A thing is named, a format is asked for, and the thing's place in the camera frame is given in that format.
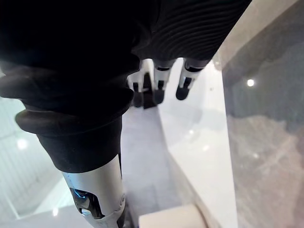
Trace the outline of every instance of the black fingertip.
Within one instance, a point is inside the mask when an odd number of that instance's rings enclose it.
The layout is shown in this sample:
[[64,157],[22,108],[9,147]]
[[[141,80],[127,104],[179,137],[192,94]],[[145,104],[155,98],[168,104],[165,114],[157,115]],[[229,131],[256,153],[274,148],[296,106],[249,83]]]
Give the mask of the black fingertip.
[[165,98],[165,91],[158,89],[154,91],[154,101],[159,105],[163,102]]
[[180,101],[185,100],[188,96],[189,89],[177,87],[176,98]]

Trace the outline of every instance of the robotic hand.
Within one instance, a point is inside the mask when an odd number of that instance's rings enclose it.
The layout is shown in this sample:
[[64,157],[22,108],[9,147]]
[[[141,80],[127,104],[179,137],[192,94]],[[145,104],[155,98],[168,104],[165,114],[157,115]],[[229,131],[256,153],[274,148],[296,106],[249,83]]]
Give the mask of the robotic hand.
[[[37,135],[93,227],[124,225],[127,76],[152,58],[161,103],[170,68],[184,57],[176,97],[185,99],[250,1],[0,0],[0,95],[23,102],[16,122]],[[132,81],[138,93],[140,80]]]

